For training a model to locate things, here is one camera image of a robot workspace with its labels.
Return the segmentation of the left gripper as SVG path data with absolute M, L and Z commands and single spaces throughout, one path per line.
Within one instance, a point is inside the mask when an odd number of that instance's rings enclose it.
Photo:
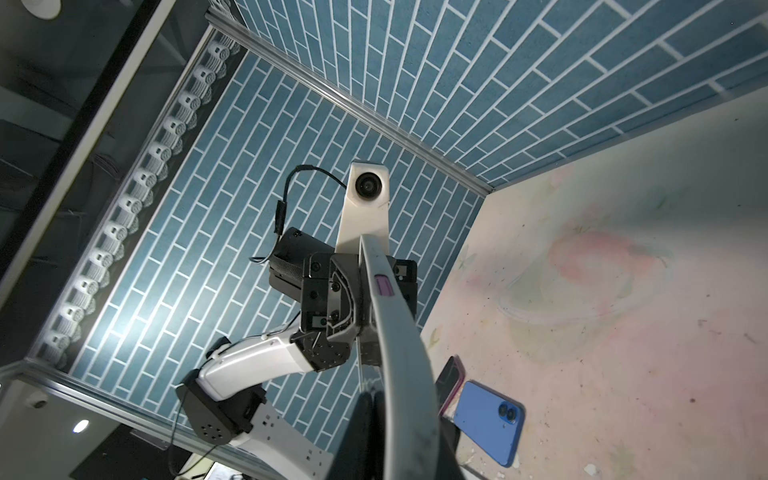
M 386 255 L 372 240 L 350 253 L 291 228 L 268 258 L 273 288 L 298 317 L 266 341 L 269 366 L 340 366 L 359 350 L 369 366 L 418 363 L 415 261 Z

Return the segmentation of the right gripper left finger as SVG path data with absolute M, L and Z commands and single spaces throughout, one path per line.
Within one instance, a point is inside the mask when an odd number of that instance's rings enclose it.
M 358 396 L 352 416 L 326 478 L 382 480 L 384 468 L 384 394 Z

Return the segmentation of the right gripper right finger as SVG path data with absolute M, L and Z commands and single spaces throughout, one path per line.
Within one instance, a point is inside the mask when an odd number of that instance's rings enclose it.
M 463 480 L 464 476 L 456 459 L 456 449 L 461 431 L 449 419 L 441 417 L 441 441 L 435 480 Z

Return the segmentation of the light blue phone case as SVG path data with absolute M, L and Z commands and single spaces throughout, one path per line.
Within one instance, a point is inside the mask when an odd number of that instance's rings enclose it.
M 386 409 L 383 474 L 386 479 L 432 479 L 440 424 L 430 361 L 413 315 L 378 242 L 360 237 L 382 359 Z M 395 295 L 378 295 L 374 276 L 387 275 Z

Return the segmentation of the black phone purple edge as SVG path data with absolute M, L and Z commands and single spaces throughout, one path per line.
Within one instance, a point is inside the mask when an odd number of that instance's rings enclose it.
M 387 275 L 376 274 L 374 276 L 378 295 L 382 297 L 392 297 L 395 295 L 393 285 Z

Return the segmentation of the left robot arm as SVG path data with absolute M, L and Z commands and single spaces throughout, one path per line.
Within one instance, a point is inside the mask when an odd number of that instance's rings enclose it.
M 265 461 L 288 479 L 430 479 L 440 426 L 430 362 L 414 321 L 416 268 L 388 254 L 386 225 L 341 229 L 305 261 L 301 322 L 271 337 L 219 340 L 177 388 L 195 433 Z M 336 453 L 292 427 L 263 383 L 344 363 L 377 368 Z

